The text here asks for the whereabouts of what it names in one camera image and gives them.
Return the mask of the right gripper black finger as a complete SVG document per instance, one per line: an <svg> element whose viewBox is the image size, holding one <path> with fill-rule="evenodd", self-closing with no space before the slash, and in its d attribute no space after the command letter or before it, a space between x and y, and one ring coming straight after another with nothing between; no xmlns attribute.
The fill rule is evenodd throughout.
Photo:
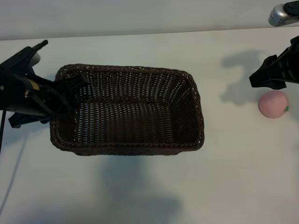
<svg viewBox="0 0 299 224"><path fill-rule="evenodd" d="M258 82L258 81L251 81L251 86L253 88L261 88L261 87L266 87L270 88L273 90L280 90L286 88L285 82L282 81L266 81L266 82Z"/></svg>
<svg viewBox="0 0 299 224"><path fill-rule="evenodd" d="M275 62L277 58L278 58L277 55L267 57L263 61L261 67L249 77L250 83L251 81L258 81L258 82L271 81L271 77L268 73L268 68L273 62Z"/></svg>

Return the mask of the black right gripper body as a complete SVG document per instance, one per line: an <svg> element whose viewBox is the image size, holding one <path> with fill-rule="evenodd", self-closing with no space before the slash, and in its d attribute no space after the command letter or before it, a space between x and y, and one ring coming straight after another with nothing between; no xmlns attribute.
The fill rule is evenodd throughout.
<svg viewBox="0 0 299 224"><path fill-rule="evenodd" d="M299 37L290 40L290 46L285 49L274 63L274 80L282 82L299 81Z"/></svg>

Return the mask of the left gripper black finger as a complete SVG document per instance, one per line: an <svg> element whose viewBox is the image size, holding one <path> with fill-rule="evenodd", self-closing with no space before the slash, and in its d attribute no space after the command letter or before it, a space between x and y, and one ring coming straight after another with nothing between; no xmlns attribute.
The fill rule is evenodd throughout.
<svg viewBox="0 0 299 224"><path fill-rule="evenodd" d="M78 75L76 77L67 79L67 95L73 96L81 88L86 87L87 85L89 85L89 83L85 75Z"/></svg>

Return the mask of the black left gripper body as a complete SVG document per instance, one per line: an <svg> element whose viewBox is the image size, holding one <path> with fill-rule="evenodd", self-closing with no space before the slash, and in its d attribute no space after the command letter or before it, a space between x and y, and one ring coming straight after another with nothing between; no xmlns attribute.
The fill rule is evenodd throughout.
<svg viewBox="0 0 299 224"><path fill-rule="evenodd" d="M67 95L67 79L50 81L15 74L16 117L61 117L73 108L73 96Z"/></svg>

